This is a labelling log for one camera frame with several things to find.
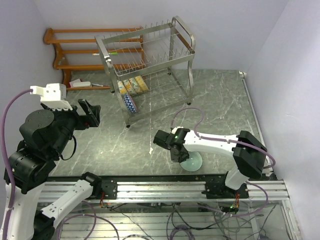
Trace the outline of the blue orange patterned bowl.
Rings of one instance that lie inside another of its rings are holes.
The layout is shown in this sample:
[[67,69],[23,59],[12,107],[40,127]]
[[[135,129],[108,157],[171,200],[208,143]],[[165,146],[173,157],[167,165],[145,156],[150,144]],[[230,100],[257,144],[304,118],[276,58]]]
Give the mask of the blue orange patterned bowl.
[[123,84],[122,81],[117,81],[118,89],[121,95],[125,95],[128,93],[125,85]]

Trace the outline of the orange flower leaf bowl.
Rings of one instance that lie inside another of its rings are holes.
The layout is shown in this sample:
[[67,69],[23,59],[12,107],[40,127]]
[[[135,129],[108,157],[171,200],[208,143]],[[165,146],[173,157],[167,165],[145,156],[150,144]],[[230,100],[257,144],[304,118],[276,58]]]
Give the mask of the orange flower leaf bowl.
[[140,88],[140,86],[138,85],[138,83],[136,82],[134,77],[130,78],[129,82],[130,82],[131,86],[133,87],[134,91],[136,92],[136,94],[140,94],[143,92],[143,90]]

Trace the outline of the red patterned bowl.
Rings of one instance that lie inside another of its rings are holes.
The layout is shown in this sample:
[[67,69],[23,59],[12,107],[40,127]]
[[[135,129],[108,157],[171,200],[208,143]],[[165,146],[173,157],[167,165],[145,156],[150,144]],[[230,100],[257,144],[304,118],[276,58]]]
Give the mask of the red patterned bowl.
[[125,105],[128,112],[130,112],[130,113],[137,113],[138,112],[138,109],[137,109],[132,97],[128,93],[123,95],[123,102],[124,102],[124,105]]

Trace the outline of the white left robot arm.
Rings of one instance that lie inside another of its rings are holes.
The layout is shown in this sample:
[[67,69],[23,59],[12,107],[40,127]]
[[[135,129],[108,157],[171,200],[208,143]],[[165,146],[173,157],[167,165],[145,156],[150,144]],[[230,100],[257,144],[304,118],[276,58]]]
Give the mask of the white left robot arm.
[[22,140],[7,159],[4,172],[6,211],[0,230],[4,240],[48,240],[59,223],[83,200],[96,199],[102,193],[102,179],[90,172],[82,174],[71,190],[51,206],[37,208],[40,194],[56,162],[63,158],[68,141],[75,140],[74,131],[96,128],[100,124],[101,107],[79,99],[68,110],[43,105],[30,113],[20,126]]

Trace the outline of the orange star flower bowl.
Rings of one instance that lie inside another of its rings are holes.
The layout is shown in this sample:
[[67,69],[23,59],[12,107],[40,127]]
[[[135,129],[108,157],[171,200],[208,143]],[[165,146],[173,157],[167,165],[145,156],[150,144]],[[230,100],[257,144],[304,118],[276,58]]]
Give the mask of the orange star flower bowl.
[[132,84],[130,83],[130,81],[128,79],[125,79],[122,81],[125,89],[127,90],[127,92],[130,94],[130,95],[136,95],[136,91],[135,89],[133,88]]

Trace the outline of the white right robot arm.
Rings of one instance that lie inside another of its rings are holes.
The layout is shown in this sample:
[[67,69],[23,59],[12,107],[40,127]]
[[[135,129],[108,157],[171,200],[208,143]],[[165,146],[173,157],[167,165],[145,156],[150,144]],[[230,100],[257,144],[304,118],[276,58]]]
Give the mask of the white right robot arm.
[[183,127],[171,132],[158,130],[153,143],[170,152],[170,159],[184,170],[195,172],[202,167],[201,152],[233,158],[235,166],[205,185],[202,194],[208,199],[234,198],[244,190],[246,181],[263,175],[267,149],[248,131],[239,134],[214,135],[197,133]]

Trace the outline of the yellow sun blue bowl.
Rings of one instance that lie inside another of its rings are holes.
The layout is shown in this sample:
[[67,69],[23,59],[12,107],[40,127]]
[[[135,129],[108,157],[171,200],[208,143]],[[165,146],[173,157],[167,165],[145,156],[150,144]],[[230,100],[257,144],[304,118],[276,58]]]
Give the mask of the yellow sun blue bowl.
[[149,90],[147,84],[145,83],[144,79],[141,76],[136,76],[135,81],[143,92],[146,92]]

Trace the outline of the plain teal bowl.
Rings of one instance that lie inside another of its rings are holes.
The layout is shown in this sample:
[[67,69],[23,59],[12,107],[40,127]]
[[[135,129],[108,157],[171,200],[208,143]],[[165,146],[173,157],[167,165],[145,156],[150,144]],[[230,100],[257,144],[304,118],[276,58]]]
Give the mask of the plain teal bowl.
[[199,152],[189,152],[189,158],[180,163],[180,166],[188,172],[198,171],[203,164],[202,156]]

